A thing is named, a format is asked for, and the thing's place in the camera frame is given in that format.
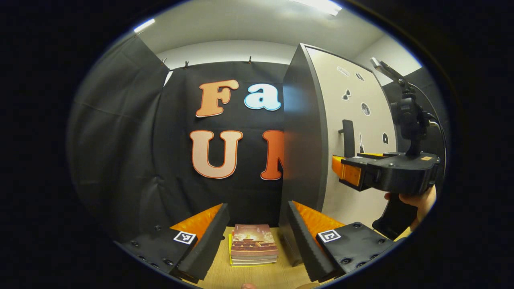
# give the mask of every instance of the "wooden table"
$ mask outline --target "wooden table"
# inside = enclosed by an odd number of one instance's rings
[[[204,280],[200,280],[198,284],[193,285],[208,289],[240,289],[243,283],[253,283],[258,289],[297,289],[305,284],[317,283],[309,280],[304,264],[291,267],[285,255],[284,247],[280,242],[279,228],[271,228],[271,233],[279,249],[279,257],[275,264],[260,267],[231,267],[228,253],[228,234],[233,229],[234,227],[225,229],[223,233],[225,239],[219,243],[218,252],[207,272],[207,276]],[[408,234],[410,234],[409,229],[398,238],[406,237]]]

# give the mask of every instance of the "cable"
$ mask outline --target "cable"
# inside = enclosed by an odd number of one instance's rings
[[[434,108],[434,106],[432,105],[432,102],[430,101],[430,99],[428,98],[428,96],[419,88],[417,87],[416,85],[412,84],[412,83],[409,83],[411,86],[415,87],[419,92],[421,92],[425,98],[428,100],[428,103],[432,106],[432,108]],[[433,117],[436,121],[434,123],[436,123],[437,125],[437,128],[439,129],[439,131],[441,132],[441,135],[443,137],[443,147],[445,148],[445,166],[444,166],[444,169],[443,169],[443,179],[446,177],[446,160],[448,159],[448,154],[446,153],[446,137],[445,137],[445,133],[443,131],[443,129],[440,127],[440,121],[439,121],[439,116],[437,115],[437,112],[435,111],[435,108],[434,108],[434,113],[435,113],[435,117],[430,114],[430,113],[427,113],[429,116]]]

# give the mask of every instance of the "ceiling light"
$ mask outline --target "ceiling light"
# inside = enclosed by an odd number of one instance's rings
[[[147,28],[148,26],[152,25],[154,22],[155,22],[155,20],[152,18],[152,19],[146,21],[145,23],[139,25],[136,29],[134,29],[134,32],[138,33],[141,30],[143,30],[143,29]]]
[[[336,16],[342,9],[340,6],[329,0],[290,0],[307,6],[314,7],[320,11]]]

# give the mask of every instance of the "hand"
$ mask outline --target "hand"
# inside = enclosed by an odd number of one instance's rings
[[[385,193],[384,199],[389,200],[391,193]],[[430,211],[430,208],[435,203],[435,186],[428,189],[424,194],[417,196],[407,196],[407,195],[399,195],[400,201],[404,202],[407,205],[411,205],[418,208],[416,219],[410,225],[411,231],[413,231],[417,225],[425,218]]]
[[[241,289],[257,289],[257,287],[252,283],[243,283],[241,284]]]

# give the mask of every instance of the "white wall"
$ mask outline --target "white wall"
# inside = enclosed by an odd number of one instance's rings
[[[421,68],[420,62],[410,52],[386,34],[353,59],[354,62],[371,69],[382,86],[392,80],[375,70],[370,62],[371,57],[384,61],[401,75],[407,75]]]
[[[159,53],[157,57],[161,60],[168,58],[164,64],[169,69],[183,67],[186,61],[189,61],[189,65],[223,61],[248,61],[250,56],[252,56],[252,61],[256,62],[290,64],[295,51],[296,46],[273,42],[227,40],[187,45]],[[170,76],[171,73],[168,74],[164,83],[168,81]]]

